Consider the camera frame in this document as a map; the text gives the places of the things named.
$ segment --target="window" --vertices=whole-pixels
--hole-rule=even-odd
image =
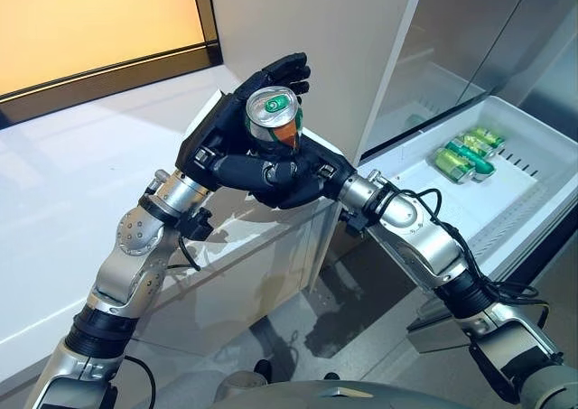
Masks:
[[[0,0],[0,128],[222,63],[210,0]]]

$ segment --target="orange light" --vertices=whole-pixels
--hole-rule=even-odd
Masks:
[[[195,0],[0,0],[0,95],[204,42]]]

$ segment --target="white drawer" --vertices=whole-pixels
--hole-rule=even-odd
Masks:
[[[482,183],[458,185],[425,160],[476,125],[503,136],[506,147],[492,160],[494,175]],[[369,157],[359,172],[378,169],[398,187],[415,191],[439,189],[441,220],[461,231],[482,272],[498,279],[511,273],[575,204],[577,167],[576,142],[490,97]]]

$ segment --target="wire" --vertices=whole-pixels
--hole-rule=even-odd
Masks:
[[[167,269],[181,269],[181,268],[185,268],[185,269],[192,269],[191,265],[170,265],[170,266],[166,266]]]
[[[427,213],[430,215],[430,220],[437,226],[441,227],[443,230],[446,231],[451,238],[453,238],[458,245],[460,246],[466,263],[468,265],[469,270],[481,281],[483,288],[486,289],[486,292],[489,293],[496,302],[501,302],[509,305],[539,305],[542,307],[542,313],[538,320],[537,325],[540,328],[543,328],[548,314],[550,312],[550,306],[548,302],[537,299],[539,295],[539,291],[532,287],[531,285],[527,284],[520,284],[520,283],[513,283],[513,282],[494,282],[491,281],[486,275],[484,275],[478,263],[476,262],[476,258],[474,257],[473,253],[468,246],[468,243],[465,241],[463,236],[461,235],[460,231],[452,226],[451,224],[441,221],[438,218],[438,214],[442,207],[442,193],[436,188],[430,188],[428,190],[424,190],[421,192],[415,192],[412,190],[400,190],[398,187],[392,183],[389,183],[393,193],[387,198],[386,202],[384,203],[382,209],[379,211],[379,217],[385,213],[387,206],[392,202],[392,200],[397,197],[398,195],[406,195],[412,199],[416,199],[419,203],[424,207]],[[435,204],[435,210],[431,210],[431,208],[424,202],[422,197],[427,194],[434,193],[436,195],[437,201]]]
[[[197,265],[197,263],[195,262],[194,258],[192,258],[191,254],[189,254],[189,251],[187,250],[187,246],[184,245],[184,239],[182,238],[182,236],[179,236],[179,248],[182,251],[182,254],[184,255],[184,257],[187,259],[187,261],[189,262],[189,264],[191,265],[191,267],[195,270],[195,271],[200,271],[200,266]]]
[[[151,382],[151,403],[148,405],[148,409],[154,408],[154,402],[156,401],[156,382],[154,382],[154,375],[151,369],[145,364],[142,359],[130,357],[125,355],[125,359],[130,362],[134,362],[138,366],[140,366],[148,376],[148,380]]]

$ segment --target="green can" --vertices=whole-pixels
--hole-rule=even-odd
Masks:
[[[446,144],[445,148],[458,154],[462,158],[466,158],[471,164],[473,164],[475,170],[473,178],[476,181],[483,181],[496,172],[496,169],[491,163],[485,161],[484,158],[473,152],[466,144],[457,138],[454,138]]]
[[[476,137],[478,137],[484,143],[489,144],[492,148],[496,149],[496,151],[501,150],[505,145],[505,140],[499,135],[494,134],[489,129],[485,127],[476,127],[470,131],[470,133]]]
[[[489,144],[481,141],[476,135],[461,134],[456,137],[468,146],[470,150],[477,153],[484,159],[493,158],[496,155],[496,150]]]
[[[464,183],[474,174],[473,165],[448,149],[438,149],[433,158],[435,166],[456,183]]]

